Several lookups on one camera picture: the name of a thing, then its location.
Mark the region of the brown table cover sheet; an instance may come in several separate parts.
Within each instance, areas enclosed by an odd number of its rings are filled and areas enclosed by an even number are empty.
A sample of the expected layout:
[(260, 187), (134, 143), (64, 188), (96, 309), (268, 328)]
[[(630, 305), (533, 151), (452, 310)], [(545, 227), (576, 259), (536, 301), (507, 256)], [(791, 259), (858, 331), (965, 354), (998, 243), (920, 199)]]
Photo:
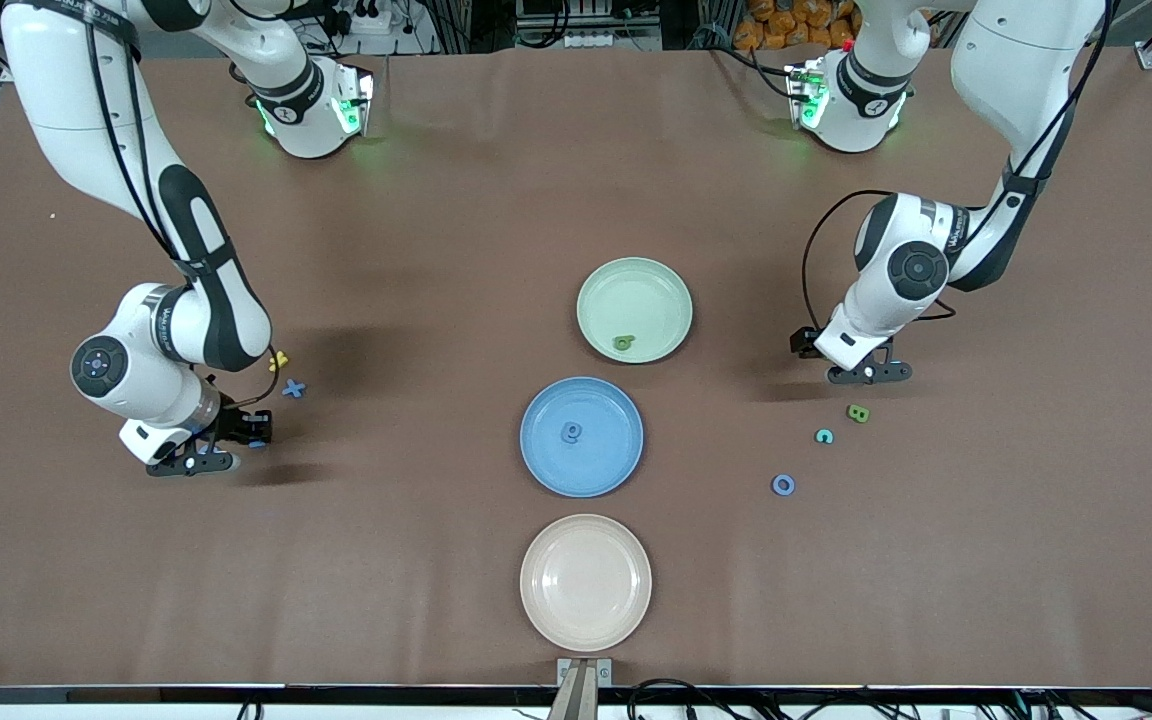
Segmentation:
[[(652, 559), (617, 682), (1152, 684), (1152, 71), (1129, 50), (1005, 278), (902, 331), (914, 378), (872, 387), (791, 355), (801, 252), (855, 190), (987, 200), (1007, 146), (942, 53), (863, 156), (704, 53), (364, 65), (370, 136), (321, 161), (262, 132), (223, 61), (143, 65), (306, 384), (270, 397), (274, 445), (192, 479), (147, 477), (69, 377), (129, 287), (177, 274), (0, 92), (0, 684), (548, 683), (518, 570), (573, 511)], [(689, 287), (664, 361), (582, 338), (579, 287), (620, 258)], [(602, 497), (520, 452), (532, 397), (577, 376), (645, 425)]]

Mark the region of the beige plate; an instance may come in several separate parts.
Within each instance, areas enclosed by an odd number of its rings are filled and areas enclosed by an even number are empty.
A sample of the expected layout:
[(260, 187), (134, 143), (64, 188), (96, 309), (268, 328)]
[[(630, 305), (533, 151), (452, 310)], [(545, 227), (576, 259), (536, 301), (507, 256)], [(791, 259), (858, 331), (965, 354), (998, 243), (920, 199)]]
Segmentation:
[(652, 602), (646, 548), (626, 524), (581, 511), (553, 521), (532, 539), (518, 578), (536, 632), (575, 653), (626, 642)]

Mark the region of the grey metal mounting bracket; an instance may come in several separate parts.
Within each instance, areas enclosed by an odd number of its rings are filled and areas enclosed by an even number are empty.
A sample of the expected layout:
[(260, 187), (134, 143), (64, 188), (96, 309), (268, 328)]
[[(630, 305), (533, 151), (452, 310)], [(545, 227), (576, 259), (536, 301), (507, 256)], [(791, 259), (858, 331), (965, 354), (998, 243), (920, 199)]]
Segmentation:
[(558, 659), (558, 692), (547, 720), (598, 720), (600, 689), (611, 688), (608, 657)]

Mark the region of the blue plate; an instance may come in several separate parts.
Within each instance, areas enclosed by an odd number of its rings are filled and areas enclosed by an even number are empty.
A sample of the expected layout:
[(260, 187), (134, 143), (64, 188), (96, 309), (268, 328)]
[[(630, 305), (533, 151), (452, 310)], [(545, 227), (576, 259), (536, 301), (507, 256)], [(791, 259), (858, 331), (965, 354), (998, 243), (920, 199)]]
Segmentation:
[[(559, 438), (566, 420), (584, 427), (579, 444)], [(561, 497), (594, 498), (622, 486), (645, 448), (637, 406), (620, 387), (577, 376), (552, 382), (532, 397), (520, 424), (518, 446), (536, 482)]]

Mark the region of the bag of orange items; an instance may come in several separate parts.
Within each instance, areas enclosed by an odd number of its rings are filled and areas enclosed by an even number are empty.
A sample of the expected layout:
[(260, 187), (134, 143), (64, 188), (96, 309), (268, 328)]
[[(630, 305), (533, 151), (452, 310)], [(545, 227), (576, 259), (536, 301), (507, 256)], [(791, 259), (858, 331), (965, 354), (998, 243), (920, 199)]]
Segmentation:
[(854, 0), (744, 0), (732, 45), (738, 51), (814, 44), (849, 50), (863, 14)]

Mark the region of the white power strip with plugs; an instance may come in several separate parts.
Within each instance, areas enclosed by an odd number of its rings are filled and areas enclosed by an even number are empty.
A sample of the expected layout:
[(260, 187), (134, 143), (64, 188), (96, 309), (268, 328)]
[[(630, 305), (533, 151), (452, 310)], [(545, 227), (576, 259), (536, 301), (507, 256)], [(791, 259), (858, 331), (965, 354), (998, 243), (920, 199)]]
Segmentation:
[(389, 35), (396, 23), (391, 0), (329, 0), (326, 26), (334, 36)]

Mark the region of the light green plate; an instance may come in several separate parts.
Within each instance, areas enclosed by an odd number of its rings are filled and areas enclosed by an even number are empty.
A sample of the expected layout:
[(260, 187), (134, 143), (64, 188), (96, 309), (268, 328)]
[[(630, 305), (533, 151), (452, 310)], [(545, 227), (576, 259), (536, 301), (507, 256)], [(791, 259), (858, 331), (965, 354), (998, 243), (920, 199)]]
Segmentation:
[[(684, 279), (664, 263), (620, 258), (594, 270), (579, 287), (576, 320), (593, 350), (623, 364), (664, 361), (692, 328), (694, 302)], [(613, 338), (632, 334), (630, 351), (613, 350)]]

